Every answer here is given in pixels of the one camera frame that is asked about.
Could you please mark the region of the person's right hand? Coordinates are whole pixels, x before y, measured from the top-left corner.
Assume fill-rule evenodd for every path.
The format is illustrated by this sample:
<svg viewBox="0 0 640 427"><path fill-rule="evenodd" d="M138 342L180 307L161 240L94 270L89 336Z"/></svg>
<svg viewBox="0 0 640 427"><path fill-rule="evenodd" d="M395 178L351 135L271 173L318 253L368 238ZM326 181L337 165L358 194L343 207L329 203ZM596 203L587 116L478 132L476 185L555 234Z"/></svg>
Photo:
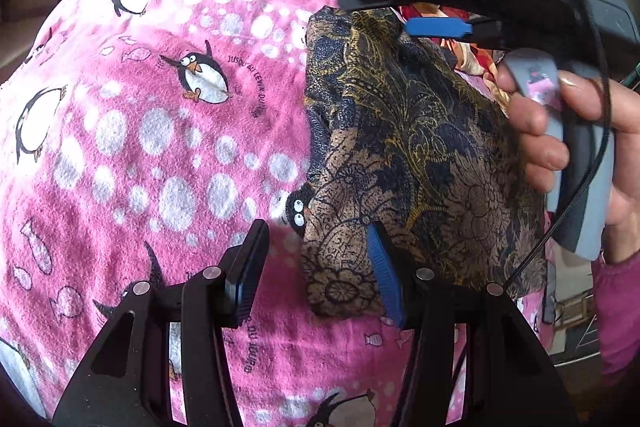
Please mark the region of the person's right hand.
<svg viewBox="0 0 640 427"><path fill-rule="evenodd" d="M520 134L526 179L536 190L548 193L554 185L555 173L567 167L570 152L560 140L546 135L547 109L516 92L515 81L504 65L499 66L497 82L511 95L508 118ZM602 119L601 80L561 70L559 87L564 102L579 116ZM605 260L617 265L639 251L639 95L614 82L611 101L615 169L603 247Z"/></svg>

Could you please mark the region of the magenta right sleeve forearm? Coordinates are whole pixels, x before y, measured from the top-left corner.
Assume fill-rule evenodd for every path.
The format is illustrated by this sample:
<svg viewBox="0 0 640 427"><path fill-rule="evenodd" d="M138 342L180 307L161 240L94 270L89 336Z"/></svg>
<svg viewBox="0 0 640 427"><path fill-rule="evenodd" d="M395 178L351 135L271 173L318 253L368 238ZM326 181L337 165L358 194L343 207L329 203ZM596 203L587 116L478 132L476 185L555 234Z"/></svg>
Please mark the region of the magenta right sleeve forearm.
<svg viewBox="0 0 640 427"><path fill-rule="evenodd" d="M617 384L639 353L639 253L617 265L600 256L592 276L603 379Z"/></svg>

